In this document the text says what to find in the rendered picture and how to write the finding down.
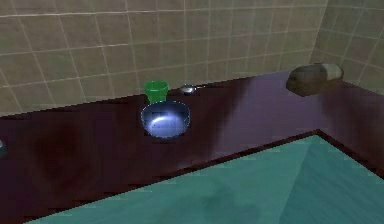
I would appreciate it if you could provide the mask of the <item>shiny blue metal bowl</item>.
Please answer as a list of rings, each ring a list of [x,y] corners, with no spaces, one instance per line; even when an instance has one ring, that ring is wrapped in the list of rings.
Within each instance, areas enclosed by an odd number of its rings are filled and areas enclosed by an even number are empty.
[[[162,101],[149,104],[141,111],[141,122],[149,135],[169,139],[182,135],[189,127],[189,107],[178,101]]]

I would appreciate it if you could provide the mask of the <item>green cup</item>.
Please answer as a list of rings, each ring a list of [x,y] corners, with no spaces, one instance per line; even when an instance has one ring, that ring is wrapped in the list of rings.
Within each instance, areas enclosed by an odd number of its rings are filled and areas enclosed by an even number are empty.
[[[150,103],[165,101],[168,90],[168,83],[161,80],[147,82],[144,86],[144,92]]]

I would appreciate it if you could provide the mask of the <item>silver metal spoon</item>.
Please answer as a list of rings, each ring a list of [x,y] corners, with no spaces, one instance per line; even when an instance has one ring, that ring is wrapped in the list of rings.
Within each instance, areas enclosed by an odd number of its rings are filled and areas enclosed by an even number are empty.
[[[209,85],[191,85],[191,84],[184,84],[182,85],[179,90],[186,95],[191,95],[194,92],[196,92],[199,89],[203,88],[209,88]]]

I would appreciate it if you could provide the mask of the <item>dark purple worktop counter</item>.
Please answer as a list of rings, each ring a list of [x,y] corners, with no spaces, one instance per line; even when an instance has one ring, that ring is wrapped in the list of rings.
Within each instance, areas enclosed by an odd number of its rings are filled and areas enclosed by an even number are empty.
[[[277,72],[170,91],[187,131],[149,136],[145,95],[0,117],[0,224],[89,202],[317,134],[384,177],[384,95],[340,81],[306,97]]]

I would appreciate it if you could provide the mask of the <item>brown bread loaf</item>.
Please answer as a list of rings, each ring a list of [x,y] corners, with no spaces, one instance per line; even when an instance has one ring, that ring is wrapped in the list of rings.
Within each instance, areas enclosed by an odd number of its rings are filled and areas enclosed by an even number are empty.
[[[303,65],[290,72],[286,88],[301,97],[311,96],[337,87],[343,76],[344,70],[338,64]]]

